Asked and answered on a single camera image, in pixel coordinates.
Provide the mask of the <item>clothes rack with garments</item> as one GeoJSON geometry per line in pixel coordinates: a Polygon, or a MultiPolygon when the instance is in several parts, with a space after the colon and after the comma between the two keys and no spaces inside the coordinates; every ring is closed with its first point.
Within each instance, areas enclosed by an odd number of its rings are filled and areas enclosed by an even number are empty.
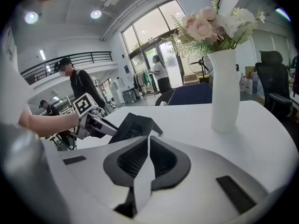
{"type": "Polygon", "coordinates": [[[142,96],[154,94],[154,80],[147,69],[143,69],[133,74],[134,88],[139,91],[142,96]]]}

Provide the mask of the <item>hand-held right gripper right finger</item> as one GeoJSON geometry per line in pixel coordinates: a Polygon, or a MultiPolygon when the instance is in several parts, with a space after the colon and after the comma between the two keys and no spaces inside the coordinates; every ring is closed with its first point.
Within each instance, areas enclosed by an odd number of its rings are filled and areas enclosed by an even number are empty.
{"type": "Polygon", "coordinates": [[[267,196],[250,174],[223,156],[151,136],[155,169],[149,201],[140,211],[145,224],[248,224],[250,212],[267,196]]]}

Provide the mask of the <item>person's white shirt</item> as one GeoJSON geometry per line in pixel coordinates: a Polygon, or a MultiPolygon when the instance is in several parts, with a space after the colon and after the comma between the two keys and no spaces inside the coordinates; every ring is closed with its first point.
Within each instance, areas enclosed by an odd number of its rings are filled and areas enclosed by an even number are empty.
{"type": "Polygon", "coordinates": [[[0,123],[17,124],[33,89],[18,71],[17,46],[11,27],[0,34],[0,123]]]}

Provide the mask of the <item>black office chair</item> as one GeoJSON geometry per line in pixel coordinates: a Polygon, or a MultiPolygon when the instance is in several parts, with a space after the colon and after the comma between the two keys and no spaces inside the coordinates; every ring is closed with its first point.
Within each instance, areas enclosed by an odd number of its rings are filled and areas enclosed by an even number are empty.
{"type": "Polygon", "coordinates": [[[290,115],[292,101],[287,67],[278,51],[261,51],[261,62],[255,64],[264,92],[264,107],[277,119],[290,115]]]}

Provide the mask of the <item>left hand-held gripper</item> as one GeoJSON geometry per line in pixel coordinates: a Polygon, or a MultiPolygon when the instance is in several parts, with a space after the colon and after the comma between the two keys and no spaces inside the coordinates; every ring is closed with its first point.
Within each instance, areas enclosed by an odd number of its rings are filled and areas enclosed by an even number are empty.
{"type": "Polygon", "coordinates": [[[115,136],[117,127],[103,119],[106,111],[98,107],[95,100],[88,93],[83,94],[73,103],[79,116],[78,127],[72,133],[73,137],[84,139],[88,136],[103,138],[105,135],[115,136]]]}

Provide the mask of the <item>person's left forearm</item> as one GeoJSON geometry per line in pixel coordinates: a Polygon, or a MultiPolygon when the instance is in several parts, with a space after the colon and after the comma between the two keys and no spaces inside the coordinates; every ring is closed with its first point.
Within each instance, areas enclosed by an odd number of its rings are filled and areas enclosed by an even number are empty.
{"type": "Polygon", "coordinates": [[[39,137],[46,137],[78,127],[79,116],[76,113],[39,116],[32,115],[27,110],[24,110],[19,119],[19,125],[35,132],[39,137]]]}

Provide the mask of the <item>glass entrance door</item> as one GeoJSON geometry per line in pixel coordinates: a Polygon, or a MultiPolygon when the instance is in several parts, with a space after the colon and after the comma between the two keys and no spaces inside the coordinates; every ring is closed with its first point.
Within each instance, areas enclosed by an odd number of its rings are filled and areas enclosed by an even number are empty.
{"type": "MultiPolygon", "coordinates": [[[[122,32],[133,74],[143,69],[153,70],[152,58],[159,55],[166,66],[171,88],[184,84],[184,75],[190,72],[187,59],[168,53],[167,50],[172,48],[172,45],[163,40],[176,31],[172,16],[181,20],[184,15],[185,12],[179,3],[170,0],[156,6],[122,32]]],[[[152,78],[155,93],[158,93],[157,80],[154,75],[152,78]]]]}

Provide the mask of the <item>black standing fan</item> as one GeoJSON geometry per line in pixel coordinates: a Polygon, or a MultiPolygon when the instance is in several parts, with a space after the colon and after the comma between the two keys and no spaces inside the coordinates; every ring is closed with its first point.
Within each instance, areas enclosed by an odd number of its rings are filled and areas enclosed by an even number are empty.
{"type": "Polygon", "coordinates": [[[189,55],[188,66],[190,70],[197,76],[199,83],[207,83],[213,85],[213,66],[208,57],[204,55],[202,57],[196,55],[189,55]]]}

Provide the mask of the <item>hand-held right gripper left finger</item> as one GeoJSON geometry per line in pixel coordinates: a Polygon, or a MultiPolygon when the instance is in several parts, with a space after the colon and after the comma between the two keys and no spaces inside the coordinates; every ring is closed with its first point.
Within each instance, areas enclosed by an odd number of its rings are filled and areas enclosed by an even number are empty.
{"type": "Polygon", "coordinates": [[[147,142],[136,137],[98,147],[59,152],[49,141],[43,140],[46,164],[47,220],[51,224],[150,224],[140,213],[132,218],[115,208],[129,203],[129,187],[116,185],[105,173],[105,158],[115,151],[147,142]]]}

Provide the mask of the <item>clear water jugs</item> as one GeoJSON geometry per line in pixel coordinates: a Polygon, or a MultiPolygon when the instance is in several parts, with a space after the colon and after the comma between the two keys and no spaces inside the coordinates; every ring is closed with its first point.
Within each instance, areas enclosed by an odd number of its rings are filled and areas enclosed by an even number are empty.
{"type": "Polygon", "coordinates": [[[249,95],[264,96],[262,83],[259,77],[257,77],[257,79],[252,79],[251,77],[241,76],[240,92],[246,92],[249,95]]]}

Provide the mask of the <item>grey wheeled bin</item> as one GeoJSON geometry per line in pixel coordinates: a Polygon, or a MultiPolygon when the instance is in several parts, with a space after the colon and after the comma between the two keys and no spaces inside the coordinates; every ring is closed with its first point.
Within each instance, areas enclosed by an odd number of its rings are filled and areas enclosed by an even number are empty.
{"type": "Polygon", "coordinates": [[[124,91],[122,96],[125,103],[134,103],[137,100],[134,89],[124,91]]]}

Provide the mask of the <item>blue chair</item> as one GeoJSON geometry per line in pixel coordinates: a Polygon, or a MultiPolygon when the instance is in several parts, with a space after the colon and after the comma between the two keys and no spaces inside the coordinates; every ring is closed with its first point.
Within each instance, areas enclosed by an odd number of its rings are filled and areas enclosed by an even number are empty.
{"type": "Polygon", "coordinates": [[[168,105],[196,105],[212,103],[212,87],[207,83],[178,87],[168,105]]]}

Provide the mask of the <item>pink and white flower bouquet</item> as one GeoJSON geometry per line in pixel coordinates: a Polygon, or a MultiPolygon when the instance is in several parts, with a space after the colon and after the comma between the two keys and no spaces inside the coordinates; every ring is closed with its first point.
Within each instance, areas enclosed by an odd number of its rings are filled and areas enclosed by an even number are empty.
{"type": "Polygon", "coordinates": [[[218,0],[212,0],[212,6],[201,9],[197,15],[185,15],[181,20],[172,16],[172,20],[177,31],[163,39],[172,45],[167,52],[181,57],[189,54],[201,57],[235,49],[246,42],[258,23],[265,21],[265,16],[261,9],[253,15],[239,7],[221,15],[218,0]]]}

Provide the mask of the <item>black balcony railing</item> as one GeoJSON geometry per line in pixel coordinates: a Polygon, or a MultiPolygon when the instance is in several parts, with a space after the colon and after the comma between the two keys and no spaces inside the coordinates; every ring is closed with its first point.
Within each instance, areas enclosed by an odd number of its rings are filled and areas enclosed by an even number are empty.
{"type": "Polygon", "coordinates": [[[113,61],[111,51],[81,52],[46,60],[21,72],[21,76],[29,85],[34,84],[39,80],[57,73],[58,69],[55,67],[56,63],[59,63],[60,60],[65,58],[70,60],[74,67],[113,61]]]}

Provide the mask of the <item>white table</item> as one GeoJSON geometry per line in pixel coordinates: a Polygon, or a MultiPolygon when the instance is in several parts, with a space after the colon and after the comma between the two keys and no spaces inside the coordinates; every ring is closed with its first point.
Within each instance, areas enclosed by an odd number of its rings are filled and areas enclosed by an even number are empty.
{"type": "Polygon", "coordinates": [[[286,185],[299,164],[299,153],[284,126],[255,101],[240,103],[234,131],[210,126],[210,104],[127,106],[107,120],[119,126],[128,113],[152,118],[163,137],[218,153],[257,179],[268,192],[286,185]]]}

